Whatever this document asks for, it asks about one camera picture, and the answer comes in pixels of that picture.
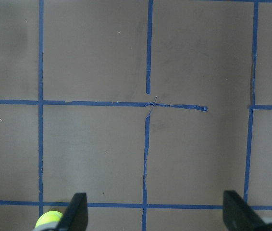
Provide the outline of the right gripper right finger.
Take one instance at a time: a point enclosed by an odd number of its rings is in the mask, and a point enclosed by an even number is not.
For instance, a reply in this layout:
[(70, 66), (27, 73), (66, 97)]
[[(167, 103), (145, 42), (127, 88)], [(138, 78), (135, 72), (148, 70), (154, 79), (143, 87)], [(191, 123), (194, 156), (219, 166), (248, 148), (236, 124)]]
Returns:
[(223, 223), (229, 231), (272, 231), (272, 219), (262, 219), (233, 190), (223, 192)]

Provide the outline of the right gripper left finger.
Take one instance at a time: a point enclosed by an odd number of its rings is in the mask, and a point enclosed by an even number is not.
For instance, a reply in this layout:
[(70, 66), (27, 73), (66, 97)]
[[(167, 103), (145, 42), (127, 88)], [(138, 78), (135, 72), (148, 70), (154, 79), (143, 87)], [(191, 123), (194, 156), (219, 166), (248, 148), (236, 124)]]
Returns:
[(87, 194), (75, 193), (58, 223), (34, 227), (34, 231), (86, 231), (88, 226)]

